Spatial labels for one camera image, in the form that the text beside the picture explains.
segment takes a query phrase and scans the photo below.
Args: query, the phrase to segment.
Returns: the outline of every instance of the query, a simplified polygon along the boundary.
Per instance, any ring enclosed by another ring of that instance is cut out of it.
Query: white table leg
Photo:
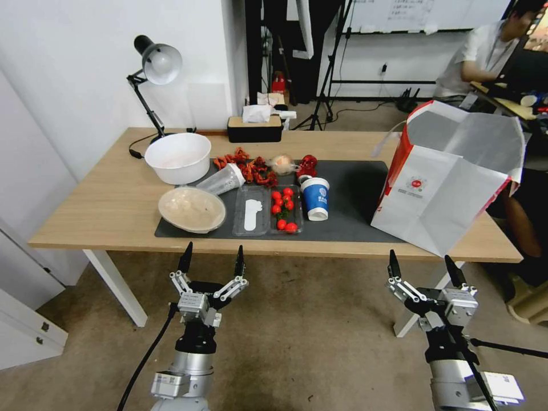
[[[464,261],[456,261],[455,264],[458,268],[461,268],[464,265]],[[451,278],[449,277],[445,264],[440,264],[436,267],[430,277],[429,282],[424,288],[443,289],[449,284],[450,281]],[[394,333],[396,334],[396,337],[404,337],[411,327],[415,325],[417,320],[417,314],[405,309],[398,321],[394,324]]]
[[[126,309],[135,325],[137,327],[144,327],[147,322],[147,315],[107,252],[104,250],[89,249],[85,249],[83,252],[89,258],[91,264],[93,264],[104,282],[107,283],[110,291],[112,291],[114,296],[120,301],[120,304]]]

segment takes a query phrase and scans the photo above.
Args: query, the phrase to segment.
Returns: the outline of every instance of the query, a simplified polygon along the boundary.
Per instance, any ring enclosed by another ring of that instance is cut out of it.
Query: lamp shade
[[[153,84],[171,83],[181,71],[182,58],[176,48],[153,43],[145,35],[135,38],[134,46],[142,59],[143,72]]]

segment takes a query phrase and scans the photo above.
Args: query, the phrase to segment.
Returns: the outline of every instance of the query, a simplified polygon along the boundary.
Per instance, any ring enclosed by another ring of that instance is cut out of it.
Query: paper bag
[[[513,117],[431,101],[404,126],[371,225],[443,256],[521,180],[525,140]]]

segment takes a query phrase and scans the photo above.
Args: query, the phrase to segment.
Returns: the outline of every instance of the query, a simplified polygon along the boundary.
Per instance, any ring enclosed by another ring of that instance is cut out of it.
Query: plastic food container
[[[219,228],[227,218],[227,209],[218,196],[195,187],[169,190],[158,201],[158,210],[164,220],[197,234]]]
[[[243,186],[236,195],[232,233],[235,236],[261,236],[270,227],[270,190],[263,186]]]
[[[293,204],[295,205],[293,210],[287,212],[287,216],[285,216],[284,220],[288,223],[295,223],[298,226],[298,229],[293,234],[298,234],[303,231],[303,224],[304,224],[304,218],[303,218],[303,201],[301,198],[301,192],[299,190],[299,187],[292,184],[292,185],[279,185],[277,187],[273,187],[269,193],[268,193],[268,201],[270,207],[273,204],[273,201],[271,199],[271,193],[272,191],[284,191],[285,187],[289,187],[291,190],[293,190]],[[270,215],[270,229],[268,230],[269,234],[288,234],[286,231],[280,231],[278,230],[278,227],[276,226],[278,223],[278,219],[275,215]]]
[[[212,194],[222,194],[243,186],[245,178],[236,164],[228,163],[227,166],[203,180],[196,188],[208,191]]]
[[[144,160],[160,180],[168,184],[188,184],[209,170],[211,142],[200,134],[171,134],[148,146]]]

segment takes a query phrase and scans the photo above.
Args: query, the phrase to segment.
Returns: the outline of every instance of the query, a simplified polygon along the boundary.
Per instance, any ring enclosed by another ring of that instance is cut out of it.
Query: tissue box
[[[268,123],[244,123],[241,117],[228,119],[228,140],[231,143],[277,143],[281,141],[283,125],[277,115]]]

